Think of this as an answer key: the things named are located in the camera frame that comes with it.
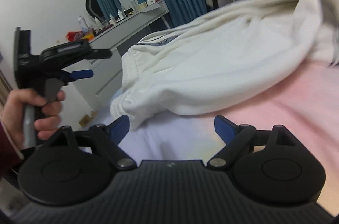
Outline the person's left hand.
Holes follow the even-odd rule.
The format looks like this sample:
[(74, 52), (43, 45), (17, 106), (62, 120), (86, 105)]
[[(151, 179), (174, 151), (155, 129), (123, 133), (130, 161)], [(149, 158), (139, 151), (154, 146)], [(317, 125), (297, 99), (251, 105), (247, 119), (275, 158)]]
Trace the person's left hand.
[(65, 100), (65, 92), (59, 91), (56, 101), (48, 103), (35, 90), (15, 89), (9, 93), (8, 99), (2, 113), (2, 123), (4, 124), (10, 138), (17, 148), (24, 148), (23, 134), (23, 114), (26, 104), (42, 108), (43, 114), (47, 117), (38, 119), (34, 122), (37, 136), (41, 140), (47, 140), (59, 128), (61, 122), (60, 113), (62, 111), (62, 102)]

